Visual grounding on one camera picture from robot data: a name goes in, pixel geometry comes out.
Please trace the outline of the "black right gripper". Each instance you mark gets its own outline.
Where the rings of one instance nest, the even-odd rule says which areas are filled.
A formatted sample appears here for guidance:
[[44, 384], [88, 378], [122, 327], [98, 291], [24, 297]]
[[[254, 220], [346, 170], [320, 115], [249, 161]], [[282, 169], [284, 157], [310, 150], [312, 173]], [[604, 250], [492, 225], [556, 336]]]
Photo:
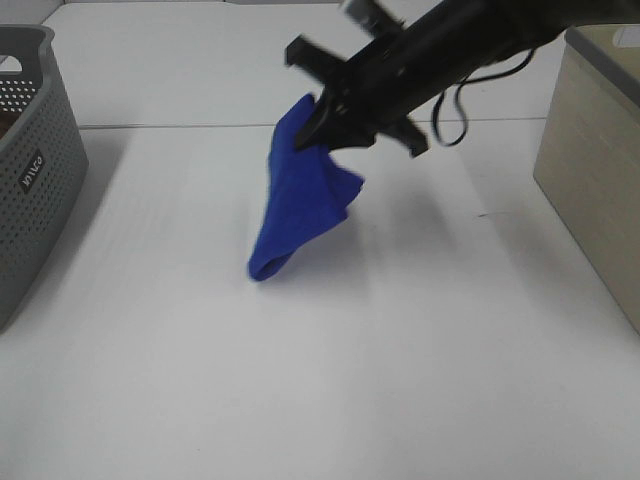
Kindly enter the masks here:
[[394, 113], [388, 98], [399, 88], [402, 67], [389, 67], [390, 48], [403, 34], [403, 22], [377, 1], [342, 1], [341, 10], [371, 37], [351, 58], [342, 59], [300, 35], [285, 50], [285, 64], [323, 84], [313, 112], [296, 134], [296, 148], [369, 148], [383, 134], [405, 146], [412, 157], [429, 149], [426, 135], [406, 113]]

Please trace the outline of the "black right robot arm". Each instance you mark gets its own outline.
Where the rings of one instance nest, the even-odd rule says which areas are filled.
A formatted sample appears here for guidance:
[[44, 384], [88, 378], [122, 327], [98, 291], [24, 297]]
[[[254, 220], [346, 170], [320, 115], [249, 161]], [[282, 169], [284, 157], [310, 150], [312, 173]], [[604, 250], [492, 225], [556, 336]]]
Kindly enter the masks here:
[[636, 1], [441, 1], [411, 25], [378, 1], [343, 1], [343, 12], [371, 41], [344, 60], [302, 36], [285, 62], [323, 85], [295, 146], [368, 148], [379, 134], [412, 156], [428, 150], [410, 120], [416, 108], [479, 68], [535, 50], [576, 26], [636, 23]]

